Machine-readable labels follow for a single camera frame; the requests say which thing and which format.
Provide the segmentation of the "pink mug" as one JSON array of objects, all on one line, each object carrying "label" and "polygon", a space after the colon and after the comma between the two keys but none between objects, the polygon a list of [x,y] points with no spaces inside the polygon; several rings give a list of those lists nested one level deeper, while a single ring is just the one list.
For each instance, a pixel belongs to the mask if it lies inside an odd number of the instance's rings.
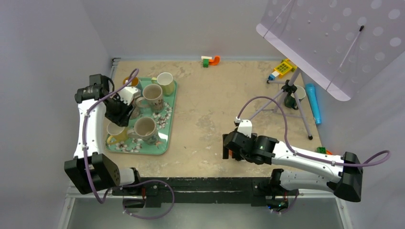
[{"label": "pink mug", "polygon": [[141,114],[140,107],[137,105],[137,102],[136,102],[136,98],[133,99],[132,106],[133,106],[133,110],[132,110],[132,113],[131,113],[129,118],[130,119],[136,119]]}]

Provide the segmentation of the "blue mug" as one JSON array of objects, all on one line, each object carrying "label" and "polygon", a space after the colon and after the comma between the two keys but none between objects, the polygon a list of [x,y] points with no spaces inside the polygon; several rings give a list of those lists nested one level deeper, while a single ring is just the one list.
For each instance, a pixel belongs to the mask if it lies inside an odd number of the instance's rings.
[{"label": "blue mug", "polygon": [[129,86],[131,86],[131,87],[136,87],[136,88],[138,88],[140,91],[143,90],[139,78],[135,77],[131,82],[129,82],[129,79],[130,79],[130,77],[126,77],[126,78],[123,80],[123,84],[127,84],[128,87],[129,87]]}]

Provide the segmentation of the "light green mug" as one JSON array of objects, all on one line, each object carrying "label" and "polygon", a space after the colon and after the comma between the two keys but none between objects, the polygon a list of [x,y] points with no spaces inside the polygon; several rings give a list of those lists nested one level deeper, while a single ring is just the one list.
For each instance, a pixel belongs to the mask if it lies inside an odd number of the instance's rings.
[{"label": "light green mug", "polygon": [[175,91],[175,82],[171,73],[160,73],[157,77],[151,78],[151,82],[158,84],[162,88],[165,96],[170,96]]}]

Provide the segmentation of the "yellow mug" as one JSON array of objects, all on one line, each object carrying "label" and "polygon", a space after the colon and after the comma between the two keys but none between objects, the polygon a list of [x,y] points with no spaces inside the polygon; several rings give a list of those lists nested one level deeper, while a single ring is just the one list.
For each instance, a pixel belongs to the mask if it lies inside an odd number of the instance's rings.
[{"label": "yellow mug", "polygon": [[128,127],[126,126],[118,126],[117,124],[110,122],[107,125],[107,133],[109,137],[106,140],[108,145],[113,145],[121,142],[125,142],[128,140]]}]

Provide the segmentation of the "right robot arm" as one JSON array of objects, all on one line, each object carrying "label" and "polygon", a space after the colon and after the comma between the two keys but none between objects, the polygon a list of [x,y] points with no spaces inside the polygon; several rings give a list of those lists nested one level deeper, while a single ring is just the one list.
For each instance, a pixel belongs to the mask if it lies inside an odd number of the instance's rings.
[{"label": "right robot arm", "polygon": [[303,174],[287,171],[271,178],[268,188],[274,194],[294,189],[315,189],[333,193],[336,197],[360,202],[363,169],[357,155],[323,155],[300,148],[289,148],[286,143],[264,135],[247,137],[237,131],[223,135],[223,158],[245,160],[256,165],[280,165],[303,170]]}]

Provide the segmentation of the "beige floral mug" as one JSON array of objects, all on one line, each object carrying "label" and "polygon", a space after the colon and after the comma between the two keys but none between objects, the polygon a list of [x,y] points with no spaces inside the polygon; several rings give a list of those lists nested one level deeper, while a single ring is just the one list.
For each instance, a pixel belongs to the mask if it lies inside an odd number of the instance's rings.
[{"label": "beige floral mug", "polygon": [[142,96],[135,101],[138,107],[149,108],[154,113],[160,113],[164,109],[163,90],[157,84],[147,85]]}]

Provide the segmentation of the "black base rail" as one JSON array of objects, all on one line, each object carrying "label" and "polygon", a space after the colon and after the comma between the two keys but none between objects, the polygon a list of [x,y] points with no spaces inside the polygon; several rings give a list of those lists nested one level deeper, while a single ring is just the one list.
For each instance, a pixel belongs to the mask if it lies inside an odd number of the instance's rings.
[{"label": "black base rail", "polygon": [[160,208],[162,204],[249,204],[274,210],[288,207],[287,190],[269,177],[142,177],[139,187],[113,190],[113,196],[139,200],[125,202],[129,208]]}]

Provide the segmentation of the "tripod stand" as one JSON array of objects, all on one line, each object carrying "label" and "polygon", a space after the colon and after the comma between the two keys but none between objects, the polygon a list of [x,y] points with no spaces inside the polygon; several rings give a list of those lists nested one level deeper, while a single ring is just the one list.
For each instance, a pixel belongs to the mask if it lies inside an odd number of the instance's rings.
[{"label": "tripod stand", "polygon": [[[305,116],[304,112],[302,111],[302,106],[301,106],[301,100],[302,100],[302,99],[301,99],[301,97],[299,96],[299,95],[301,95],[301,94],[298,94],[298,92],[297,92],[298,89],[297,89],[297,87],[294,85],[294,82],[296,81],[296,79],[297,79],[297,77],[298,77],[298,75],[299,75],[300,73],[302,73],[302,71],[301,71],[299,68],[297,68],[297,69],[294,71],[294,73],[293,73],[291,79],[285,81],[285,84],[281,87],[281,89],[279,90],[279,92],[278,92],[278,93],[274,96],[274,98],[272,98],[272,99],[273,99],[273,100],[278,99],[278,100],[276,101],[277,104],[280,104],[281,102],[287,101],[286,98],[289,97],[289,96],[290,96],[292,99],[294,99],[295,102],[291,104],[291,109],[299,110],[299,112],[300,112],[300,116],[299,116],[299,117],[301,117],[302,120],[303,120],[304,126],[305,126],[306,131],[307,131],[307,134],[308,134],[308,139],[309,139],[309,140],[312,140],[312,139],[313,139],[313,136],[312,136],[312,133],[311,133],[311,131],[310,131],[310,129],[309,129],[309,124],[308,124],[308,122],[307,122],[307,119],[306,119],[306,116]],[[255,113],[250,116],[249,120],[252,120],[256,115],[258,115],[260,112],[264,111],[265,108],[266,108],[267,106],[269,106],[271,103],[276,104],[276,102],[273,102],[272,100],[270,100],[269,102],[267,102],[266,104],[264,104],[262,107],[260,107],[257,111],[255,111]],[[270,109],[273,113],[277,113],[277,110],[280,110],[280,111],[281,111],[281,108],[279,108],[279,106],[278,106],[277,104],[276,104],[276,107],[275,107],[274,109]]]}]

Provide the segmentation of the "green brick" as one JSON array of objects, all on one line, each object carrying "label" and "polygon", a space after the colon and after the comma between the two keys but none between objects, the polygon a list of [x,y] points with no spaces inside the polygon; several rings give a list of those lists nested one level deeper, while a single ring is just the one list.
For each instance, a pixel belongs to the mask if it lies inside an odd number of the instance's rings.
[{"label": "green brick", "polygon": [[317,147],[317,152],[320,154],[327,154],[327,150],[324,147]]}]

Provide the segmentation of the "orange green block toy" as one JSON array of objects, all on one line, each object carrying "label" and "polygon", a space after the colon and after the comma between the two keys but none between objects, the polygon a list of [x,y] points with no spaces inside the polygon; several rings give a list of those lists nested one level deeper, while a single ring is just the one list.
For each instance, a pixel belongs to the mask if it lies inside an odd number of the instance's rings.
[{"label": "orange green block toy", "polygon": [[218,65],[220,62],[220,56],[217,55],[215,57],[210,56],[201,56],[202,66],[204,68],[208,68],[210,65]]}]

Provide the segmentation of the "green floral tray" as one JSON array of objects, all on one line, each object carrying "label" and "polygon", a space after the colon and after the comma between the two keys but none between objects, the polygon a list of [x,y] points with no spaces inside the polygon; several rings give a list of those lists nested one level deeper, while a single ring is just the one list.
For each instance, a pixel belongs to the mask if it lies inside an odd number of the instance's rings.
[{"label": "green floral tray", "polygon": [[159,142],[154,145],[149,145],[143,142],[140,138],[128,138],[119,143],[109,144],[114,141],[107,134],[105,146],[108,150],[114,153],[128,153],[128,154],[143,154],[143,155],[162,155],[168,149],[171,137],[171,126],[174,118],[174,110],[177,96],[177,83],[175,82],[175,90],[172,95],[164,96],[163,108],[164,110],[159,114],[153,113],[149,108],[141,108],[140,117],[151,117],[157,123],[157,131],[159,135]]}]

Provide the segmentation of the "blue cylinder toy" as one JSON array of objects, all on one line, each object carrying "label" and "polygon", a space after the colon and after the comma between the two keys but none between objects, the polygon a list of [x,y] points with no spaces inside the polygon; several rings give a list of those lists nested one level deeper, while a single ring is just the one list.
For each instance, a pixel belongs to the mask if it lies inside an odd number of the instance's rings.
[{"label": "blue cylinder toy", "polygon": [[318,101],[316,98],[316,89],[314,84],[308,83],[305,85],[305,90],[309,99],[309,104],[311,106],[312,114],[316,125],[321,124],[321,115],[319,110]]}]

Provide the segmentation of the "tan floral mug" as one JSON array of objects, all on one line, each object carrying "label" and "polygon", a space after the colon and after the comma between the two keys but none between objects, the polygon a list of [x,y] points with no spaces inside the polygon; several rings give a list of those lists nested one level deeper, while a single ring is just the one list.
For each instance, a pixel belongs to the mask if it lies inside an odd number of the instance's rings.
[{"label": "tan floral mug", "polygon": [[139,138],[148,145],[154,145],[160,140],[157,124],[151,117],[142,117],[134,123],[134,127],[127,131],[127,136]]}]

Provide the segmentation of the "perforated white panel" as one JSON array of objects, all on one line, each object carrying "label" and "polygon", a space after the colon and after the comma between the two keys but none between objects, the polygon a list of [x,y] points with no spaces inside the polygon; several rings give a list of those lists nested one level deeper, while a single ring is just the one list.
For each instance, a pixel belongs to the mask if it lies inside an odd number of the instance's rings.
[{"label": "perforated white panel", "polygon": [[402,0],[271,0],[257,33],[339,101],[405,51]]}]

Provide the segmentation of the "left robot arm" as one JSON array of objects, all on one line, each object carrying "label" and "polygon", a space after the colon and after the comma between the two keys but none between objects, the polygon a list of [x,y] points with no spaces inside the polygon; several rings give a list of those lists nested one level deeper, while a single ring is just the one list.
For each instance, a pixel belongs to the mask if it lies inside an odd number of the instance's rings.
[{"label": "left robot arm", "polygon": [[104,154],[103,120],[127,127],[134,110],[132,102],[141,95],[134,86],[115,88],[101,74],[89,76],[89,85],[75,94],[79,112],[79,135],[74,158],[64,163],[64,171],[81,194],[124,186],[130,195],[142,190],[134,168],[120,169]]}]

